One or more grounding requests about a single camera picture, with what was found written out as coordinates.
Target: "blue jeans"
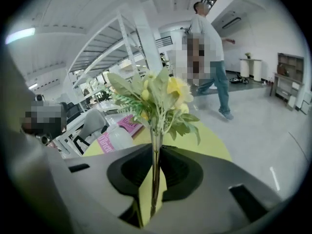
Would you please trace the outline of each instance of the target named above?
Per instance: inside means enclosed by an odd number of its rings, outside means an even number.
[[[205,93],[212,84],[218,89],[218,95],[220,100],[220,113],[226,114],[230,112],[229,108],[229,81],[226,77],[224,61],[211,61],[210,67],[215,72],[211,73],[211,78],[205,80],[205,82],[199,86],[198,92]]]

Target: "pink book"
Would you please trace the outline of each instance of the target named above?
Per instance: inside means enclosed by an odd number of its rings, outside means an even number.
[[[135,133],[138,132],[138,130],[143,126],[142,124],[136,124],[132,123],[130,119],[133,117],[133,115],[128,115],[117,122],[117,124],[126,129],[128,133],[130,133],[131,136],[133,136]],[[110,153],[115,151],[113,145],[111,144],[108,133],[103,133],[99,138],[97,138],[97,142],[100,145],[102,151],[106,153]]]

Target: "potted plant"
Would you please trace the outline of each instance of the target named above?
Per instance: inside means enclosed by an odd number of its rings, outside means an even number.
[[[194,133],[200,143],[198,129],[191,122],[199,119],[189,114],[187,102],[193,101],[190,87],[179,78],[169,77],[168,69],[155,76],[152,73],[141,79],[136,73],[129,83],[117,74],[109,73],[113,90],[108,90],[122,113],[131,113],[133,122],[150,129],[153,146],[153,183],[151,216],[156,211],[159,190],[160,147],[163,136],[169,133],[175,140],[177,133]]]
[[[250,53],[245,53],[245,56],[247,56],[247,59],[250,59],[251,54]]]

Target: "white t-shirt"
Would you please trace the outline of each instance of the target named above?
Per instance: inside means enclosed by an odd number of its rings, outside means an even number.
[[[207,58],[209,61],[224,60],[221,37],[205,17],[196,14],[192,18],[191,33],[193,37],[204,39],[205,59]]]

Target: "yellow table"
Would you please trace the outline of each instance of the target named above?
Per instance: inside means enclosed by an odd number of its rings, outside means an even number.
[[[228,161],[231,160],[231,156],[223,144],[223,142],[203,123],[192,122],[195,125],[200,134],[201,142],[197,145],[197,138],[195,134],[186,134],[183,137],[177,134],[176,139],[173,140],[170,134],[164,136],[163,144],[169,146],[176,146],[181,149],[190,150],[192,152],[197,152],[204,155],[210,155],[217,158],[222,158]],[[151,143],[150,132],[147,129],[141,129],[140,132],[134,136],[133,144],[148,144]],[[94,141],[89,148],[86,150],[83,156],[94,156],[104,154],[100,145],[97,141]],[[162,194],[167,190],[166,179],[163,172],[160,173],[160,187],[157,199],[156,212],[160,209],[162,205]],[[141,187],[139,188],[139,204],[142,216],[142,223],[146,225],[150,219],[151,210],[151,200],[152,200],[152,169],[148,172],[146,178],[144,179]]]

